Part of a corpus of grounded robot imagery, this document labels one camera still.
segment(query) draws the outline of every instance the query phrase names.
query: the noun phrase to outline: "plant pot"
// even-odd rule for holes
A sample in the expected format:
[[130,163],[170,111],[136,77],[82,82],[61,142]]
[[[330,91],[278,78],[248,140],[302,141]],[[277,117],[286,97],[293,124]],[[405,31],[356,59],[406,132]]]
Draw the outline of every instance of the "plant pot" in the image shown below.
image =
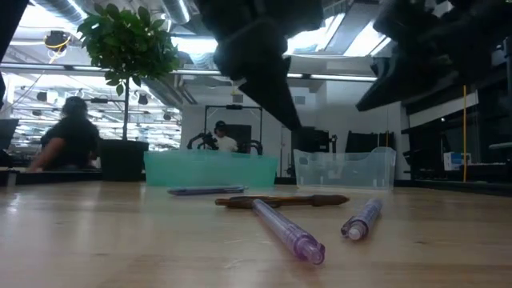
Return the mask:
[[141,181],[144,152],[148,151],[149,146],[146,142],[103,140],[100,144],[103,180]]

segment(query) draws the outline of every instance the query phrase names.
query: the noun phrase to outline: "tree trunk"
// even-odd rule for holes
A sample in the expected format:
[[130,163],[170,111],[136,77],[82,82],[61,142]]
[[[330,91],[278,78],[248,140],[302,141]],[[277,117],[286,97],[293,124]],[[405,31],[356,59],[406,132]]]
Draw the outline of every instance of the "tree trunk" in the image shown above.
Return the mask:
[[125,117],[123,119],[122,124],[122,140],[128,140],[128,105],[130,104],[130,80],[126,80],[125,82]]

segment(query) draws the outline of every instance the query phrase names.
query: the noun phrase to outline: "desk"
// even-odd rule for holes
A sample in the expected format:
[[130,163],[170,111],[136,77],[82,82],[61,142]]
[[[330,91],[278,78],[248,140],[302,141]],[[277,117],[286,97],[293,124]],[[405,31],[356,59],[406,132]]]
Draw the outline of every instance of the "desk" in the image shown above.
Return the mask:
[[314,267],[215,196],[101,182],[0,190],[1,287],[512,287],[512,198],[397,188],[356,244],[339,229],[372,194],[344,194],[341,206],[279,209],[326,246]]

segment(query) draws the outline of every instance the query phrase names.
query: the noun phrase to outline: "yellow pole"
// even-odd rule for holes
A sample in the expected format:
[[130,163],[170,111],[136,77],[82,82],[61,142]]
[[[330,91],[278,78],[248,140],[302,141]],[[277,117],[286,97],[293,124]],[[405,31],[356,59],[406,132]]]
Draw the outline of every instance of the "yellow pole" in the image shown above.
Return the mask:
[[464,116],[463,116],[463,120],[462,120],[462,130],[463,130],[463,143],[464,143],[464,155],[462,156],[462,160],[463,160],[463,163],[464,163],[464,176],[463,176],[463,181],[466,182],[466,178],[467,178],[467,162],[466,162],[466,153],[467,153],[467,146],[466,146],[466,96],[467,96],[467,89],[466,89],[466,85],[464,85],[464,88],[463,88],[463,94],[464,94]]

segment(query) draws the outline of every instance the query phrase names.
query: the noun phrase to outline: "clear plastic bin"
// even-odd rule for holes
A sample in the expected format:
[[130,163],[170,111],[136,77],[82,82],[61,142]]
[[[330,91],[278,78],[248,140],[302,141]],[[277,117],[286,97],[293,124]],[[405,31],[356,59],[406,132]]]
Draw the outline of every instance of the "clear plastic bin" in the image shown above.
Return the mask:
[[149,186],[193,187],[274,185],[278,160],[267,156],[213,150],[145,152]]
[[392,190],[396,152],[379,147],[371,153],[306,153],[294,150],[299,187]]

